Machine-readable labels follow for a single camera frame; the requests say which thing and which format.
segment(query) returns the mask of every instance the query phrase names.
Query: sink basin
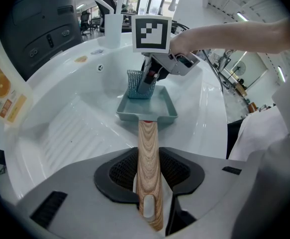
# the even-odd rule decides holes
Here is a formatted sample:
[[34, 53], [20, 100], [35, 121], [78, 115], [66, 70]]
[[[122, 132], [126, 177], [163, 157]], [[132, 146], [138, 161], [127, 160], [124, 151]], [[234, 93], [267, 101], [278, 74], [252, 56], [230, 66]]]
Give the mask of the sink basin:
[[[9, 128], [5, 148], [17, 197], [73, 162], [137, 146], [138, 123], [121, 121], [116, 110], [127, 88], [127, 70], [140, 70], [131, 34], [121, 47], [87, 41], [51, 59], [28, 83], [34, 104], [19, 131]], [[87, 59], [76, 59], [87, 56]], [[217, 78], [204, 61], [186, 76], [169, 75], [167, 88], [177, 110], [173, 124], [159, 124], [159, 146], [225, 158], [226, 112]]]

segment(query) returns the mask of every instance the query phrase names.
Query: ceiling light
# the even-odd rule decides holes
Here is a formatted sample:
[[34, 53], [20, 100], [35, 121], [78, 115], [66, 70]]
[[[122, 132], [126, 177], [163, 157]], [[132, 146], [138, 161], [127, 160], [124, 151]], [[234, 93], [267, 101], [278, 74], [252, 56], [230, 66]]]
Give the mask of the ceiling light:
[[244, 21], [249, 21], [245, 16], [243, 16], [240, 12], [237, 13], [238, 16], [243, 19]]
[[281, 69], [281, 67], [280, 67], [280, 66], [278, 66], [278, 69], [279, 69], [279, 71], [280, 71], [280, 74], [281, 74], [281, 76], [282, 76], [282, 79], [283, 79], [283, 81], [285, 82], [285, 78], [284, 78], [284, 75], [283, 75], [283, 72], [282, 72], [282, 69]]

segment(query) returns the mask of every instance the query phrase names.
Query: pan handle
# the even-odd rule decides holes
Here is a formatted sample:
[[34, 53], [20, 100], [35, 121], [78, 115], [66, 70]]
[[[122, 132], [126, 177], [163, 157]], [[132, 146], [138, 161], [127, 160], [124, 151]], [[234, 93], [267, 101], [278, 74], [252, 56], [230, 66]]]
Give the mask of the pan handle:
[[148, 222], [153, 229], [159, 231], [163, 228], [164, 221], [157, 122], [140, 120], [138, 128], [136, 193], [139, 196], [139, 212], [143, 216], [144, 198], [146, 195], [152, 195], [155, 200], [155, 212]]

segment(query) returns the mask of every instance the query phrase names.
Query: white cloth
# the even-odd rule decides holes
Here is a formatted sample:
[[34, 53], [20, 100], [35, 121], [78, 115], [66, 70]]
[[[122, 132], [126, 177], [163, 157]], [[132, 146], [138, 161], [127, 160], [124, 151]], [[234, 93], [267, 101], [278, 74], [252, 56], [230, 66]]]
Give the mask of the white cloth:
[[242, 122], [229, 159], [246, 161], [256, 150], [266, 150], [288, 134], [277, 106], [248, 115]]

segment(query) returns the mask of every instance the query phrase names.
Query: teal brush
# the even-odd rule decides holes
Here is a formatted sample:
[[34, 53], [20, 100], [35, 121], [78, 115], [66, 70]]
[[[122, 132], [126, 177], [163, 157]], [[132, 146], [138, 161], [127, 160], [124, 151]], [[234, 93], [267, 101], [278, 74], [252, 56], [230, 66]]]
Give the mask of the teal brush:
[[128, 75], [128, 97], [133, 99], [150, 99], [154, 93], [156, 80], [144, 93], [138, 92], [139, 83], [142, 80], [144, 72], [137, 70], [127, 70]]

